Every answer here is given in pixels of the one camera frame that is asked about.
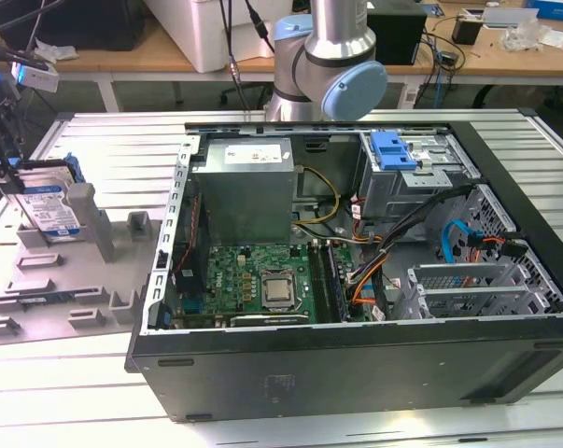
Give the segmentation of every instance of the black box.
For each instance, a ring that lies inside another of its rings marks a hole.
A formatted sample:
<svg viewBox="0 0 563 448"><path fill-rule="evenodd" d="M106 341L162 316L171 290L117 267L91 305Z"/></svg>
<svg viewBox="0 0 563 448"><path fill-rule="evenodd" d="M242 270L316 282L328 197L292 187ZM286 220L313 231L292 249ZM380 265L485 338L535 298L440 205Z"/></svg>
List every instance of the black box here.
<svg viewBox="0 0 563 448"><path fill-rule="evenodd" d="M376 33L376 60L413 65L427 13L413 0L370 0L368 27Z"/></svg>
<svg viewBox="0 0 563 448"><path fill-rule="evenodd" d="M41 0L16 0L0 7L0 25L40 8ZM144 30L142 0L67 0L42 16L38 40L57 47L127 51ZM25 49L36 20L0 32L12 49Z"/></svg>

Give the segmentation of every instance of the table leg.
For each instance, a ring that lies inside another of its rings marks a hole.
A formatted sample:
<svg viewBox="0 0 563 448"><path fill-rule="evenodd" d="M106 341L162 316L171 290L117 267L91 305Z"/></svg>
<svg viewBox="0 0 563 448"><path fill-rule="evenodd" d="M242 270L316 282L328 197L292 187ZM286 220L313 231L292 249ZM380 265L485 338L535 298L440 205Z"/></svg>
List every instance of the table leg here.
<svg viewBox="0 0 563 448"><path fill-rule="evenodd" d="M105 110L110 113L121 112L120 102L113 90L113 79L110 77L98 77L95 82L101 91Z"/></svg>
<svg viewBox="0 0 563 448"><path fill-rule="evenodd" d="M176 105L182 105L183 102L184 102L184 99L181 96L181 85L177 81L173 81L173 94L176 98Z"/></svg>
<svg viewBox="0 0 563 448"><path fill-rule="evenodd" d="M397 103L398 109L413 109L415 99L420 90L421 81L418 77L406 77L401 87L400 100Z"/></svg>

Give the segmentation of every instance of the wooden table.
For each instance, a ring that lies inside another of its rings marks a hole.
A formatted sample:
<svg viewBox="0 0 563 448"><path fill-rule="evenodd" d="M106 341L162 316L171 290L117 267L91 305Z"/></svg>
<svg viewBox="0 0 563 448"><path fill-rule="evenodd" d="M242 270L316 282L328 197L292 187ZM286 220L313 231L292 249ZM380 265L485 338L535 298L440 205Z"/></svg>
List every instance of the wooden table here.
<svg viewBox="0 0 563 448"><path fill-rule="evenodd" d="M445 17L454 17L465 5L441 3ZM431 31L437 19L427 20ZM541 21L563 31L563 21ZM455 21L438 24L434 33L451 39ZM466 63L453 78L456 84L563 85L563 50L545 46L543 51L508 52L499 44L502 30L482 28L476 44L462 46ZM440 49L451 49L441 42ZM107 112L120 106L113 91L115 81L229 81L227 70L197 73L174 41L154 21L133 51L81 50L74 61L57 64L63 80L94 81L98 84ZM274 59L256 58L239 63L243 81L273 81ZM423 46L414 65L387 67L389 82L401 83L399 108L412 108L418 89L432 69L432 55Z"/></svg>

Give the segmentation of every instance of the yellow wire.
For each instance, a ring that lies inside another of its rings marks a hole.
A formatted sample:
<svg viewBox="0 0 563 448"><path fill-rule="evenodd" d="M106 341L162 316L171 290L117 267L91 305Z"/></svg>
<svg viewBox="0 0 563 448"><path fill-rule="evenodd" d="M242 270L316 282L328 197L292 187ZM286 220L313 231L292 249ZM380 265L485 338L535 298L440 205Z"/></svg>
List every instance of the yellow wire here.
<svg viewBox="0 0 563 448"><path fill-rule="evenodd" d="M331 219L332 217L334 217L335 214L339 211L339 200L341 198L341 195L339 194L337 189L333 186L333 184L330 182L330 180L327 177L325 177L324 175L322 175L319 171L315 170L314 168L310 168L309 166L304 166L303 170L309 171L310 173L315 174L316 176L318 176L318 178L320 180L322 180L325 184L327 184L329 186L329 188L333 192L333 195L335 196L335 206L333 207L331 212L328 215L326 215L325 217L316 217L314 219L299 219L297 221L293 221L293 223L294 224L318 224L318 223L321 223L321 222L325 222L328 219Z"/></svg>

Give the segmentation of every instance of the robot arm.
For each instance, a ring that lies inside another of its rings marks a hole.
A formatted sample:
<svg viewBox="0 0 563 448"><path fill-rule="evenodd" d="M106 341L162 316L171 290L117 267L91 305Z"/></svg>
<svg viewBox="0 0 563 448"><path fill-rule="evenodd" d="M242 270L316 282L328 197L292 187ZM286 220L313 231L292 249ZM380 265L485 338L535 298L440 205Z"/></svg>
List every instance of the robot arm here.
<svg viewBox="0 0 563 448"><path fill-rule="evenodd" d="M269 121L356 120L383 98L387 72L374 60L376 36L365 0L312 0L312 15L274 30L274 96Z"/></svg>

